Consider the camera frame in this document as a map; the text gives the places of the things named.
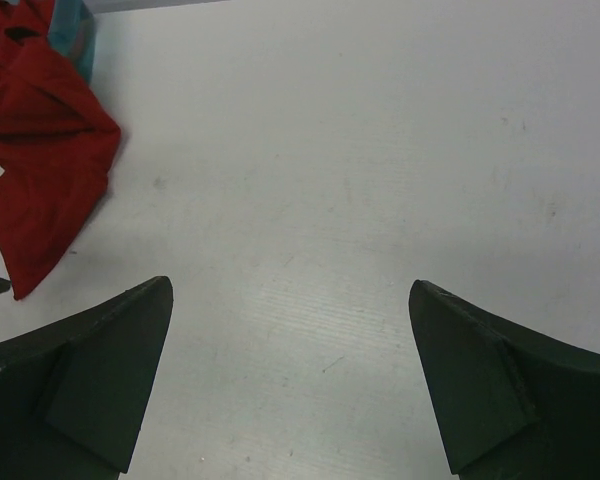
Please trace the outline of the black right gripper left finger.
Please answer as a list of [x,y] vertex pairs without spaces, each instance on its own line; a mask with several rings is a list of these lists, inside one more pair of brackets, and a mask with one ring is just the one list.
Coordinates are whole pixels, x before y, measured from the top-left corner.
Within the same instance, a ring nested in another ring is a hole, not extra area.
[[157,276],[0,342],[0,479],[127,473],[172,309]]

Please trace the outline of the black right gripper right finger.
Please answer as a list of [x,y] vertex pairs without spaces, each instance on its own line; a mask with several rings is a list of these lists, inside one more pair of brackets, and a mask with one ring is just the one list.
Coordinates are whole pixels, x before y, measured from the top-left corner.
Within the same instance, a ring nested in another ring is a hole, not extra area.
[[461,479],[600,479],[600,354],[417,280],[409,316]]

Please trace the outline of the red t shirt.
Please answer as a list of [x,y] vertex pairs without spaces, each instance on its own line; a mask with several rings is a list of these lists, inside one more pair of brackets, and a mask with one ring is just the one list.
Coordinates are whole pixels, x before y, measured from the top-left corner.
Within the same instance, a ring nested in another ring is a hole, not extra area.
[[0,253],[15,299],[69,249],[108,187],[121,129],[52,47],[53,1],[0,1]]

